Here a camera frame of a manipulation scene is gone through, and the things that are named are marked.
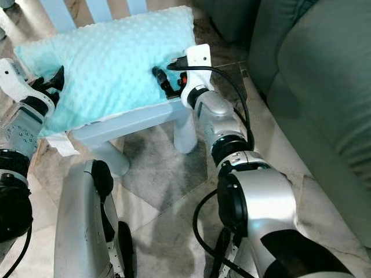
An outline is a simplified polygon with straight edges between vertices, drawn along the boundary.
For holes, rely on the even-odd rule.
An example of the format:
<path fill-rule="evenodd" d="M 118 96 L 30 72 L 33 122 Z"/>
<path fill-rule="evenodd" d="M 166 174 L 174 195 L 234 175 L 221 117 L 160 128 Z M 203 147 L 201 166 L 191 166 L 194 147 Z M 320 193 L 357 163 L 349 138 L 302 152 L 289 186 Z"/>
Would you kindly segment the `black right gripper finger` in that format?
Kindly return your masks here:
<path fill-rule="evenodd" d="M 174 89 L 170 85 L 169 77 L 161 67 L 153 67 L 152 74 L 155 76 L 159 87 L 165 92 L 166 96 L 174 96 Z"/>

